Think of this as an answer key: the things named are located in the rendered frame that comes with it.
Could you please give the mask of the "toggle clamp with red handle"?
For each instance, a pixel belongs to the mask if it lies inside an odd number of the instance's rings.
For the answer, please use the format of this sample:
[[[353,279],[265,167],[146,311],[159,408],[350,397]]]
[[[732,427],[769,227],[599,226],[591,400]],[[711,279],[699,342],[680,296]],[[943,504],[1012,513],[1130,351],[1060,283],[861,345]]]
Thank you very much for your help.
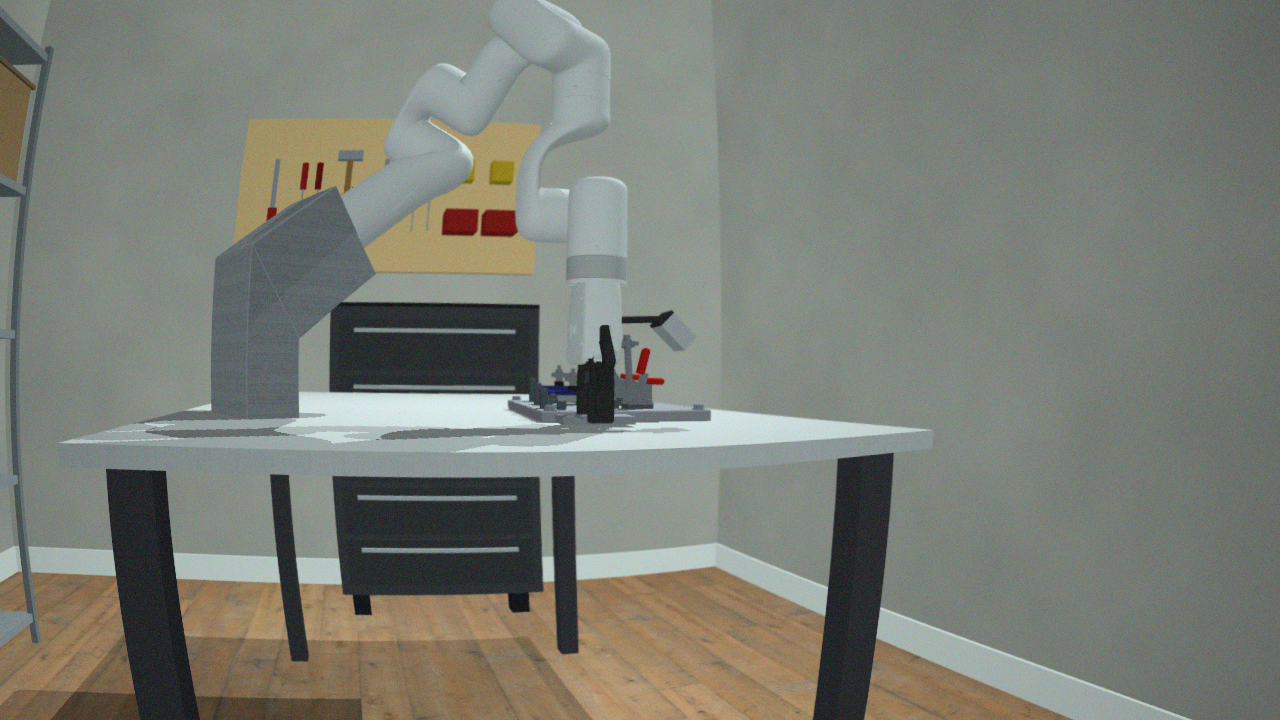
[[[561,365],[557,365],[556,373],[552,373],[552,377],[556,377],[554,386],[564,386],[564,380],[562,380],[562,378],[568,375],[570,373],[564,373],[563,369],[561,369]],[[632,374],[632,375],[634,380],[637,380],[640,374]],[[626,375],[621,374],[620,379],[626,379]]]

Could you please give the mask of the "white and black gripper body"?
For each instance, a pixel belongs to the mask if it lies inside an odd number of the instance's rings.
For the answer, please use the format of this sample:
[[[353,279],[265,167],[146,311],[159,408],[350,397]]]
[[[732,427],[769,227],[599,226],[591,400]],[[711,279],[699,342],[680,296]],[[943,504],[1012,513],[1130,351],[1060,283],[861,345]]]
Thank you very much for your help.
[[[566,360],[582,365],[594,356],[602,363],[600,325],[609,325],[616,363],[621,357],[622,319],[620,287],[626,281],[613,278],[577,278],[566,281],[572,287],[567,332]],[[620,286],[622,284],[622,286]]]

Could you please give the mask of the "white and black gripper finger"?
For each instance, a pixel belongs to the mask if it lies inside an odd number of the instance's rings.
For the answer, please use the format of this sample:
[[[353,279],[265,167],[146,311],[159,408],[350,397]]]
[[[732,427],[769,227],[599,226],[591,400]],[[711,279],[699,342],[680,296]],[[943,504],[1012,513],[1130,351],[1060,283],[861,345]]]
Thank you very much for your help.
[[[585,369],[585,370],[584,370]],[[577,373],[577,414],[588,414],[588,389],[590,389],[588,361],[579,365]]]
[[[609,325],[600,325],[602,363],[588,359],[590,389],[588,389],[588,421],[614,421],[614,348]]]

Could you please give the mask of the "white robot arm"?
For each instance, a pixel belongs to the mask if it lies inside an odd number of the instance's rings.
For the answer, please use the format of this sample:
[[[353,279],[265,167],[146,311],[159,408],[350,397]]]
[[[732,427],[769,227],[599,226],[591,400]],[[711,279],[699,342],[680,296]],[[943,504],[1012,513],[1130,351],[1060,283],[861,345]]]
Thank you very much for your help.
[[[540,186],[548,152],[600,135],[609,126],[608,45],[545,0],[495,0],[489,26],[497,37],[481,49],[467,73],[436,64],[419,78],[387,135],[384,152],[390,163],[340,195],[364,249],[468,178],[472,154],[430,123],[431,117],[461,135],[480,135],[522,72],[534,64],[553,74],[550,124],[518,167],[518,234],[535,242],[567,243],[566,281],[627,281],[625,183],[588,177],[570,190]]]

